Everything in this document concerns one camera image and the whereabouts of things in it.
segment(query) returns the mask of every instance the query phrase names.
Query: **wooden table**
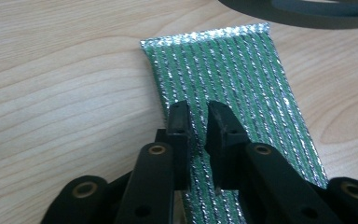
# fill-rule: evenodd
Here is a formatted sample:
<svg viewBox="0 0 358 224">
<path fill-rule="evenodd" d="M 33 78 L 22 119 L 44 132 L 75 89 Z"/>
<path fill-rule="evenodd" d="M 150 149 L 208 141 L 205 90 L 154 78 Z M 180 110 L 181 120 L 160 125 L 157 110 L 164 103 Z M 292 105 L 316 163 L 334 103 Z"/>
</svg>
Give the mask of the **wooden table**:
<svg viewBox="0 0 358 224">
<path fill-rule="evenodd" d="M 128 172 L 163 125 L 139 41 L 260 22 L 218 1 L 0 1 L 0 223 L 81 175 Z M 358 29 L 271 24 L 329 177 L 358 179 Z"/>
</svg>

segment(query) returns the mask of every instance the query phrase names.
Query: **hole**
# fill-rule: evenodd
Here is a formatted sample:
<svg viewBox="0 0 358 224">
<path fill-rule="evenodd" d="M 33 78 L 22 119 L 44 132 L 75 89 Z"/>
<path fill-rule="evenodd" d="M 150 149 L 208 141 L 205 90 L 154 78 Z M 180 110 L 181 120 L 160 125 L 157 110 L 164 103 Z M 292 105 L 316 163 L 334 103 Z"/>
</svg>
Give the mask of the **hole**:
<svg viewBox="0 0 358 224">
<path fill-rule="evenodd" d="M 255 147 L 255 151 L 262 155 L 268 155 L 271 153 L 271 149 L 262 146 Z"/>
<path fill-rule="evenodd" d="M 358 186 L 352 184 L 351 182 L 342 182 L 341 184 L 342 190 L 348 195 L 352 196 L 352 198 L 358 199 Z"/>
<path fill-rule="evenodd" d="M 159 155 L 159 154 L 164 153 L 165 150 L 166 150 L 166 148 L 163 146 L 152 146 L 149 148 L 149 153 L 153 154 L 153 155 Z"/>
<path fill-rule="evenodd" d="M 150 206 L 147 205 L 141 205 L 135 209 L 135 215 L 137 217 L 147 217 L 150 215 L 152 209 Z"/>
<path fill-rule="evenodd" d="M 305 206 L 301 209 L 301 213 L 304 216 L 311 218 L 311 219 L 315 219 L 318 217 L 318 213 L 316 212 L 316 210 L 311 207 L 307 207 L 307 206 Z"/>
<path fill-rule="evenodd" d="M 97 191 L 97 188 L 98 186 L 94 182 L 84 182 L 78 184 L 72 191 L 72 194 L 75 198 L 87 198 Z"/>
</svg>

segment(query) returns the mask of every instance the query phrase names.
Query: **table surface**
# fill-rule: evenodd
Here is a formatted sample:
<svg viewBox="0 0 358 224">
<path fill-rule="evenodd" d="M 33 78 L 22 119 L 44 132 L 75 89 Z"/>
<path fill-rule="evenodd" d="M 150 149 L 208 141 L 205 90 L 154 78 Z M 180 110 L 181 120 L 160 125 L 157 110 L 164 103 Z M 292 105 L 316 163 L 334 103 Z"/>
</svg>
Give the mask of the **table surface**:
<svg viewBox="0 0 358 224">
<path fill-rule="evenodd" d="M 163 126 L 141 39 L 256 22 L 210 0 L 0 1 L 0 223 L 131 170 Z M 358 29 L 270 26 L 328 177 L 358 179 Z"/>
</svg>

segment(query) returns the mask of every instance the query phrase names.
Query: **light wood grain surface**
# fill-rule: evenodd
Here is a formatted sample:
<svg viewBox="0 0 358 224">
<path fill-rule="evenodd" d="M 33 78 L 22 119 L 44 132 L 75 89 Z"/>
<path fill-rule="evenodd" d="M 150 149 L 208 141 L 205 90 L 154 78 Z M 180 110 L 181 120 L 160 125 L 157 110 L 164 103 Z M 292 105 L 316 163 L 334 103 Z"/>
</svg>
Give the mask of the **light wood grain surface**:
<svg viewBox="0 0 358 224">
<path fill-rule="evenodd" d="M 139 41 L 261 20 L 218 1 L 0 1 L 0 223 L 81 175 L 113 181 L 163 125 Z M 358 179 L 358 29 L 271 24 L 329 177 Z"/>
</svg>

